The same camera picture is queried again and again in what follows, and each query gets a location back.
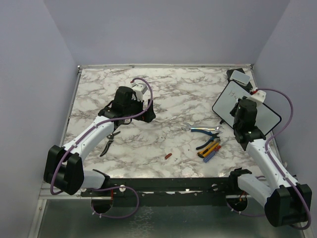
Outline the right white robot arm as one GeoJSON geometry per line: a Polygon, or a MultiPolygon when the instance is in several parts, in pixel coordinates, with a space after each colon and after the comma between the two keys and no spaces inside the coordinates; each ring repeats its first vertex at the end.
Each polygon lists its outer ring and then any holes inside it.
{"type": "Polygon", "coordinates": [[[267,183],[251,172],[240,172],[227,182],[228,190],[251,195],[264,208],[267,220],[274,227],[294,227],[302,222],[309,227],[312,190],[290,175],[272,153],[265,135],[256,126],[257,112],[256,102],[245,97],[238,100],[230,113],[234,117],[237,142],[257,163],[267,183]]]}

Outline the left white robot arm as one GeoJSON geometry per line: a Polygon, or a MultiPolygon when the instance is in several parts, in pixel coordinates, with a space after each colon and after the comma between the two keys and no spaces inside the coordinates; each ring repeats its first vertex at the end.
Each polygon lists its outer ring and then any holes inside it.
{"type": "Polygon", "coordinates": [[[126,120],[150,123],[155,119],[153,99],[148,99],[148,105],[144,106],[143,95],[147,91],[151,92],[152,89],[146,83],[132,83],[131,87],[120,86],[114,99],[98,112],[88,128],[68,143],[54,145],[49,149],[44,181],[51,185],[51,189],[58,188],[60,192],[69,195],[84,188],[92,188],[100,196],[108,193],[109,177],[97,170],[85,171],[84,160],[126,120]]]}

